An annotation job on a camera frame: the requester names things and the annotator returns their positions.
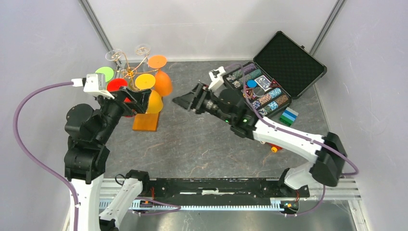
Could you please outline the orange plastic wine glass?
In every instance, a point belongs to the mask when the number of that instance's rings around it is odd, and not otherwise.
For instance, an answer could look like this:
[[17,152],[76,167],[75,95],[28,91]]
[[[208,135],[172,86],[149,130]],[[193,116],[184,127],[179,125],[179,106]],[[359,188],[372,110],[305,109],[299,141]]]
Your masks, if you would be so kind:
[[149,61],[148,65],[152,69],[157,69],[155,76],[155,90],[162,96],[168,96],[173,91],[173,85],[171,79],[162,68],[167,64],[167,58],[163,55],[154,55]]

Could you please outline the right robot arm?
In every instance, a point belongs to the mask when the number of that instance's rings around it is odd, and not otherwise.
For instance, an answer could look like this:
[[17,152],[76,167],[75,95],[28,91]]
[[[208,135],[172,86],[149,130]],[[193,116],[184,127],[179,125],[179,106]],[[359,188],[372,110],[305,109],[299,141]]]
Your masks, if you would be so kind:
[[173,98],[180,107],[196,114],[209,113],[230,125],[241,138],[262,141],[291,151],[307,163],[282,173],[278,191],[291,196],[304,185],[318,182],[329,187],[338,185],[346,154],[341,153],[339,137],[310,134],[282,126],[267,117],[257,115],[241,93],[224,89],[216,96],[205,84],[198,83],[192,91]]

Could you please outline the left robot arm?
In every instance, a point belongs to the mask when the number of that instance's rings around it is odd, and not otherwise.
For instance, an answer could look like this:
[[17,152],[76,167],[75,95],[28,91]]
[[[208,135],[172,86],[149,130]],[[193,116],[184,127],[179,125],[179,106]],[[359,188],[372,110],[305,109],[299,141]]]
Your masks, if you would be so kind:
[[106,143],[119,120],[124,116],[147,111],[151,90],[132,91],[127,87],[109,92],[89,90],[100,105],[95,110],[88,104],[78,104],[66,115],[68,150],[64,157],[64,174],[74,186],[72,194],[77,202],[73,208],[78,217],[71,230],[117,231],[133,200],[151,191],[149,174],[131,170],[119,193],[103,211],[99,211],[100,192],[105,174],[109,149]]

